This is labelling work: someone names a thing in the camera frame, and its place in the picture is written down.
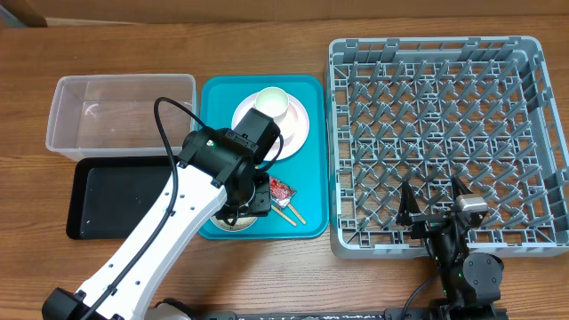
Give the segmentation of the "red foil wrapper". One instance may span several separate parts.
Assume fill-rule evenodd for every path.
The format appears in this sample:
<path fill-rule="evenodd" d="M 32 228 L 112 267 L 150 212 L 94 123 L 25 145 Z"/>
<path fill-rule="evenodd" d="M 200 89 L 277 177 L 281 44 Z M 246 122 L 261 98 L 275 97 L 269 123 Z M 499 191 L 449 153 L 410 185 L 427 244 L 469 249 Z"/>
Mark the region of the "red foil wrapper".
<path fill-rule="evenodd" d="M 272 202 L 279 208 L 287 207 L 292 198 L 296 195 L 296 191 L 289 185 L 274 177 L 269 178 L 269 184 Z"/>

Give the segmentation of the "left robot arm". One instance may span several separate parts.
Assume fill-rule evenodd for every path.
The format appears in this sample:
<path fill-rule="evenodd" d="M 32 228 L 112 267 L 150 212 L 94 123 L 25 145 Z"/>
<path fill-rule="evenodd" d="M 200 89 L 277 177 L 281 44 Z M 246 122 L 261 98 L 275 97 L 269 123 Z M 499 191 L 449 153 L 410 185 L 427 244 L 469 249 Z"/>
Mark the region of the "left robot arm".
<path fill-rule="evenodd" d="M 251 108 L 235 129 L 191 132 L 162 193 L 117 252 L 75 292 L 55 289 L 44 319 L 190 319 L 188 307 L 156 290 L 212 217 L 228 225 L 271 210 L 262 160 L 281 140 L 274 120 Z"/>

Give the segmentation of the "white bowl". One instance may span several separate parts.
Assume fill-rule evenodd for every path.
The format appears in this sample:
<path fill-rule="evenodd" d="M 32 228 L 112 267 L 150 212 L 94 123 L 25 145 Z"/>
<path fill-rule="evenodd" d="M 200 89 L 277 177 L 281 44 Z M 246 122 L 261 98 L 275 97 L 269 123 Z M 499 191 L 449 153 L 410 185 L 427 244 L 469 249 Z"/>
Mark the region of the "white bowl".
<path fill-rule="evenodd" d="M 215 216 L 210 218 L 210 222 L 218 229 L 227 232 L 240 232 L 249 228 L 257 217 L 243 217 L 235 220 L 234 224 L 227 223 L 225 220 L 218 220 Z"/>

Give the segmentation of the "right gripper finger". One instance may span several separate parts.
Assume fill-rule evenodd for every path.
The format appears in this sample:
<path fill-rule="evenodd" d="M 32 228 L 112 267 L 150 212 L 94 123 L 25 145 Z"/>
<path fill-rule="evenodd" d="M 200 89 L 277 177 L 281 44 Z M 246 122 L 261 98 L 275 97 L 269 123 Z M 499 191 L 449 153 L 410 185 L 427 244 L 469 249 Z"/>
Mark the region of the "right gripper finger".
<path fill-rule="evenodd" d="M 407 180 L 402 183 L 400 194 L 401 199 L 397 214 L 397 224 L 402 226 L 411 226 L 414 223 L 414 217 L 417 214 L 420 214 L 421 210 Z"/>
<path fill-rule="evenodd" d="M 472 194 L 472 191 L 456 175 L 453 175 L 450 178 L 450 181 L 452 184 L 453 196 Z"/>

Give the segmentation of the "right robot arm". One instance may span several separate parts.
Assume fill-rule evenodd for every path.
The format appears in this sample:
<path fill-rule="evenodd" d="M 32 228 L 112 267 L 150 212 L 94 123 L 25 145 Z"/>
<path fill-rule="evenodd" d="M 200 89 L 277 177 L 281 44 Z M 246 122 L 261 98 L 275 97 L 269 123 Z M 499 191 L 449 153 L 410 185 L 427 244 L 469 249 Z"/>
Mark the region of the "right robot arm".
<path fill-rule="evenodd" d="M 483 197 L 473 193 L 452 176 L 453 203 L 437 214 L 422 214 L 410 184 L 401 185 L 397 224 L 410 229 L 412 239 L 425 242 L 428 254 L 437 263 L 437 273 L 421 284 L 407 299 L 399 315 L 402 319 L 506 319 L 507 311 L 497 309 L 504 264 L 501 258 L 471 252 L 466 236 L 479 227 L 489 212 Z M 427 308 L 411 310 L 416 296 L 433 281 L 441 281 L 444 297 L 432 300 Z"/>

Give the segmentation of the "white cup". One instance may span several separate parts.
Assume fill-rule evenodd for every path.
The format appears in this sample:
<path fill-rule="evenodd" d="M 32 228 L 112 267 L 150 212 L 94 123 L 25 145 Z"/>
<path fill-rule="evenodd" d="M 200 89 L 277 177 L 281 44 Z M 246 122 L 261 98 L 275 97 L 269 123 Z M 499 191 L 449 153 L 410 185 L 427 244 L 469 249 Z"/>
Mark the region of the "white cup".
<path fill-rule="evenodd" d="M 288 94 L 279 87 L 267 87 L 258 92 L 254 106 L 266 116 L 271 117 L 276 123 L 286 118 L 290 100 Z"/>

